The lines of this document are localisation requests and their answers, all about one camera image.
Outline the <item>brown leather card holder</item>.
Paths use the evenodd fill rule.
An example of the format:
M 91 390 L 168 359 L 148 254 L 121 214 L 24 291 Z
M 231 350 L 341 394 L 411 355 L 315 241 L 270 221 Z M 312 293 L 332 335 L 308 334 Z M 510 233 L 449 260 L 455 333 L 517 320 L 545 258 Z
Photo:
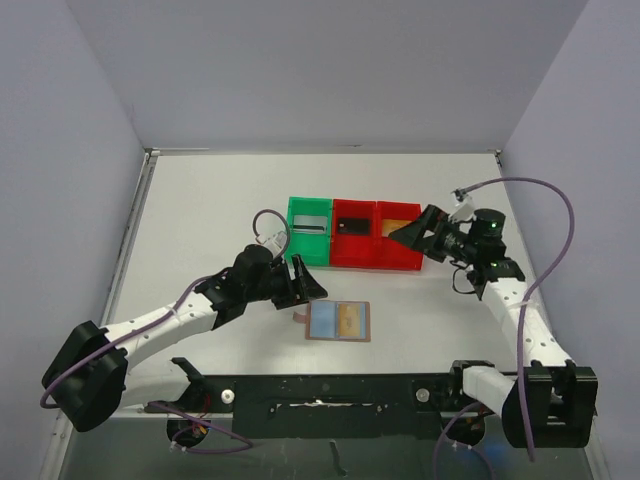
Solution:
M 370 304 L 356 301 L 316 300 L 293 321 L 305 326 L 307 340 L 370 342 Z

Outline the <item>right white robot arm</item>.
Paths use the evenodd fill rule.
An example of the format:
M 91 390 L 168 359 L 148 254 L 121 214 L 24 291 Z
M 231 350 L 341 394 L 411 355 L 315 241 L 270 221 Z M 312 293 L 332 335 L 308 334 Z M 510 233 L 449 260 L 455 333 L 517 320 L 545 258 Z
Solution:
M 502 239 L 505 216 L 477 209 L 467 220 L 429 205 L 389 239 L 465 271 L 516 357 L 510 378 L 482 361 L 461 363 L 462 395 L 497 414 L 515 448 L 583 448 L 596 413 L 598 380 L 559 345 L 526 292 L 528 285 Z

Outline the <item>dark grey credit card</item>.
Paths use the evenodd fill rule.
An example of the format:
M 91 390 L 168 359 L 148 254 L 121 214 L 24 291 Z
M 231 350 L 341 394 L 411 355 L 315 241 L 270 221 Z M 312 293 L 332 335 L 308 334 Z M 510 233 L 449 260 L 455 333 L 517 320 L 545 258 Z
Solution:
M 371 221 L 360 217 L 339 217 L 337 219 L 336 233 L 338 235 L 369 236 L 371 234 Z

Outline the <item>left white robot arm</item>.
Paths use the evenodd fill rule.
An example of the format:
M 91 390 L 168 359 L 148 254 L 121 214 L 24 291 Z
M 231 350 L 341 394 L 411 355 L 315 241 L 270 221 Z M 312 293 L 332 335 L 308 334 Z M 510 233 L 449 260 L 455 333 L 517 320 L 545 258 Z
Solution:
M 249 245 L 232 266 L 194 280 L 166 306 L 105 327 L 76 326 L 42 378 L 40 405 L 61 410 L 77 431 L 90 431 L 130 403 L 126 377 L 147 358 L 226 325 L 251 303 L 269 301 L 282 310 L 327 295 L 300 255 L 286 261 Z

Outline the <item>gold credit card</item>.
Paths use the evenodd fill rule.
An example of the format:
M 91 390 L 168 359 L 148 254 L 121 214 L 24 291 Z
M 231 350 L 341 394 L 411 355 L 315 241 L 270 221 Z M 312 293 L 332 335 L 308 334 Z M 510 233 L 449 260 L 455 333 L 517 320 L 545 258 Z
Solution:
M 339 303 L 337 306 L 337 335 L 339 338 L 364 339 L 366 336 L 366 305 Z
M 381 236 L 383 238 L 388 238 L 392 232 L 399 230 L 410 223 L 411 220 L 405 219 L 383 219 L 381 221 Z

